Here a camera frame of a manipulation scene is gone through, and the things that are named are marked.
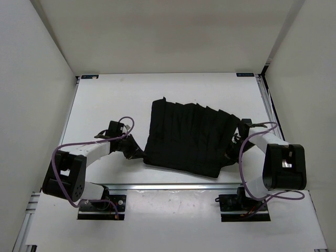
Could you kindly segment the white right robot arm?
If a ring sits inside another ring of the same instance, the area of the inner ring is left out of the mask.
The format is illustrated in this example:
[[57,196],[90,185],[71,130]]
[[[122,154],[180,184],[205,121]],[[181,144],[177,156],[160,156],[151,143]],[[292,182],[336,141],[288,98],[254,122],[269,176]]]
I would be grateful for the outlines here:
[[[255,201],[271,198],[291,200],[281,193],[302,191],[307,185],[307,172],[304,147],[290,144],[273,134],[276,122],[245,123],[225,129],[223,136],[228,142],[225,157],[238,163],[239,175],[244,192],[236,196],[236,205],[249,209]],[[256,146],[264,154],[262,174],[247,181],[243,172],[245,145]]]

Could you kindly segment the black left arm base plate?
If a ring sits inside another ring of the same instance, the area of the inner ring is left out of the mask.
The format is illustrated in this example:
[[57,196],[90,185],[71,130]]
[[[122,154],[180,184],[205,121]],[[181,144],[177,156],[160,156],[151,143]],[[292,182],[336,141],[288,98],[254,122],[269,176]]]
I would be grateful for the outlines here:
[[79,207],[78,220],[96,221],[123,221],[127,196],[125,194],[109,194],[104,202],[82,203]]

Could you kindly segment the black pleated skirt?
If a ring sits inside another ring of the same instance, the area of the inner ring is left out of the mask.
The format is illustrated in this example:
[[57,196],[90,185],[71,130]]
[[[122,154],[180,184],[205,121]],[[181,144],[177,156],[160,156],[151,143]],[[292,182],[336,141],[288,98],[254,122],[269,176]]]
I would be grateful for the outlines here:
[[229,151],[239,122],[223,110],[155,100],[143,162],[217,178],[221,168],[235,163]]

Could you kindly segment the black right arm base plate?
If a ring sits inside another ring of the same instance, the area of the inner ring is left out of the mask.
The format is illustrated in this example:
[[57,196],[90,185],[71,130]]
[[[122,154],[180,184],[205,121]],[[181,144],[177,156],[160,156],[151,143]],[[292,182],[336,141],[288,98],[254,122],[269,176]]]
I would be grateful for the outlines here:
[[238,194],[220,194],[215,202],[219,204],[222,223],[271,221],[265,201]]

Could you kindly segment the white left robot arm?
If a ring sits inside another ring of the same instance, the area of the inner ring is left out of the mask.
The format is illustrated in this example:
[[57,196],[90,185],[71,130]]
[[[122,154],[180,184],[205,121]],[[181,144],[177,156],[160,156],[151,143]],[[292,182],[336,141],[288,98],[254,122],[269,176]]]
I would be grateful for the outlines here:
[[143,150],[129,133],[116,138],[69,143],[57,147],[42,185],[44,194],[63,198],[72,207],[92,203],[98,210],[111,203],[106,187],[86,182],[86,170],[94,162],[113,152],[122,152],[128,160],[145,157]]

